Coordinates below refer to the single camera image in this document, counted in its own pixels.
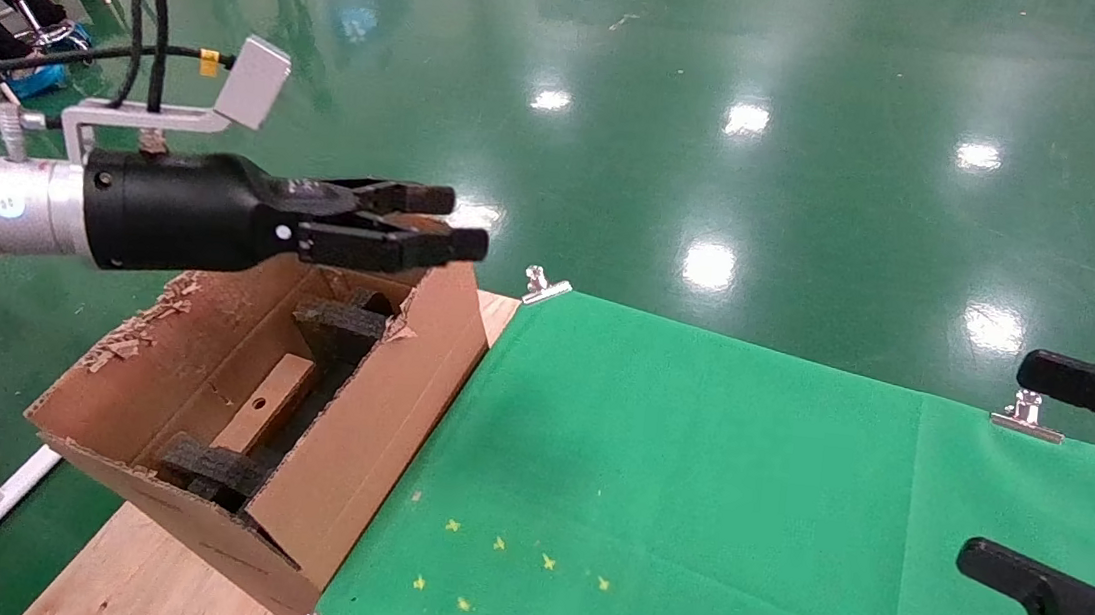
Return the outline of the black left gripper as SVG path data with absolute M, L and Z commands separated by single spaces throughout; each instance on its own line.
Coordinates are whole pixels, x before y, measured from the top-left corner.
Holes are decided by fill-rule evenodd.
M 377 217 L 451 214 L 449 186 L 275 177 L 232 155 L 95 149 L 83 170 L 90 257 L 111 270 L 243 272 L 283 254 L 332 268 L 397 274 L 483 262 L 489 233 L 397 225 Z M 313 222 L 350 212 L 348 224 Z

